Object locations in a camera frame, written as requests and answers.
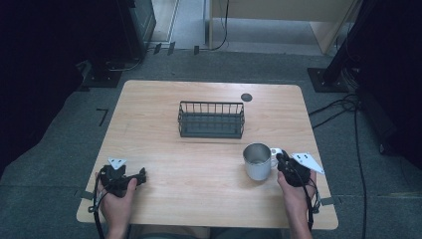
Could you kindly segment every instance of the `hand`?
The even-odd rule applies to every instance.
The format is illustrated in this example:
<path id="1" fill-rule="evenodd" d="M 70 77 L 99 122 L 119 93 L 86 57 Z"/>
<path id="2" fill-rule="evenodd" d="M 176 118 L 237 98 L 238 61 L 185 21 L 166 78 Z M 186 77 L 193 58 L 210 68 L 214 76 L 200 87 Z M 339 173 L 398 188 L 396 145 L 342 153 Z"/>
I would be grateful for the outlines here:
<path id="1" fill-rule="evenodd" d="M 114 196 L 111 193 L 106 195 L 106 191 L 103 191 L 105 196 L 100 205 L 102 214 L 105 217 L 105 221 L 108 225 L 108 234 L 106 238 L 124 238 L 127 226 L 129 224 L 131 215 L 131 206 L 134 191 L 136 190 L 136 178 L 133 178 L 128 186 L 126 195 L 123 198 Z M 97 193 L 104 189 L 102 181 L 99 181 L 99 188 Z"/>
<path id="2" fill-rule="evenodd" d="M 311 170 L 311 179 L 317 183 L 317 175 Z M 291 228 L 292 238 L 312 238 L 310 229 L 308 228 L 308 205 L 305 191 L 302 187 L 292 187 L 285 179 L 282 172 L 279 171 L 278 179 L 283 190 L 283 199 L 285 202 L 286 215 L 288 216 Z M 307 185 L 308 195 L 312 199 L 316 194 L 316 189 Z"/>

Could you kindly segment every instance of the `black wire basket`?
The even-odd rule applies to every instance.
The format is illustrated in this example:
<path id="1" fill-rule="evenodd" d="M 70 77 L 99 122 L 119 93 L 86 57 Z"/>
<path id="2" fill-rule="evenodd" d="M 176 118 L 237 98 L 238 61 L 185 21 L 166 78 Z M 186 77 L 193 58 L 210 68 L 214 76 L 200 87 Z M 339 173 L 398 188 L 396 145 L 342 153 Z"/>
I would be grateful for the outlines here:
<path id="1" fill-rule="evenodd" d="M 243 103 L 180 102 L 179 131 L 182 137 L 242 138 Z"/>

